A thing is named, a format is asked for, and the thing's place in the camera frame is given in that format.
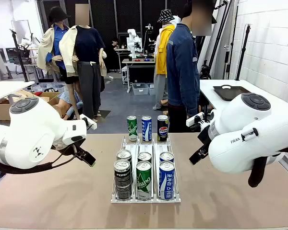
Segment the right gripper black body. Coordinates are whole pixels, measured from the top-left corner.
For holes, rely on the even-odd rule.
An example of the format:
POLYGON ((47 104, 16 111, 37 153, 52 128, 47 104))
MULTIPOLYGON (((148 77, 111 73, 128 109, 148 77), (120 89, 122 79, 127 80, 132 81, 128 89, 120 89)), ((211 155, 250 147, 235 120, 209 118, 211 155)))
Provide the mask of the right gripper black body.
POLYGON ((217 136, 217 129, 215 126, 216 121, 216 110, 212 110, 211 113, 208 114, 210 120, 204 121, 201 119, 197 124, 200 125, 201 132, 198 135, 198 139, 203 144, 210 144, 211 141, 217 136))

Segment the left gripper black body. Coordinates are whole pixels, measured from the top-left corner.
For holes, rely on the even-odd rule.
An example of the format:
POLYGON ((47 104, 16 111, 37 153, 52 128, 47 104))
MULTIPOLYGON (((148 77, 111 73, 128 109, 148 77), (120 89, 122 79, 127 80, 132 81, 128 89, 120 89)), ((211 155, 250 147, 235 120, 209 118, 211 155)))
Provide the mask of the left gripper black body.
POLYGON ((84 143, 85 138, 78 140, 72 144, 64 144, 62 139, 55 141, 52 144, 52 149, 57 150, 62 155, 74 155, 83 152, 81 145, 84 143))

